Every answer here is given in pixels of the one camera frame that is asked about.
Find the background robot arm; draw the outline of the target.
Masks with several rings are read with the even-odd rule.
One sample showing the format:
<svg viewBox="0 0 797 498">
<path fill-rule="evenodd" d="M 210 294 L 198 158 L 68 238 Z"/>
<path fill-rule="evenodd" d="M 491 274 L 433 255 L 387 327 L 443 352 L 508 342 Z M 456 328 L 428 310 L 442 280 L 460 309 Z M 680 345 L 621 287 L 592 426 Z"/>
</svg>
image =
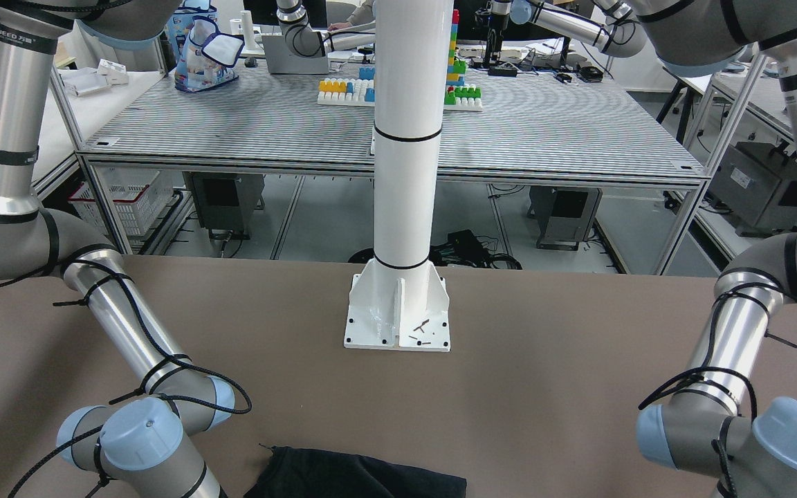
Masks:
<svg viewBox="0 0 797 498">
<path fill-rule="evenodd" d="M 608 57 L 632 57 L 645 45 L 646 33 L 623 1 L 594 1 L 606 16 L 604 24 L 544 1 L 491 1 L 485 35 L 484 66 L 499 60 L 507 22 L 533 24 L 561 37 L 570 37 L 597 48 Z"/>
</svg>

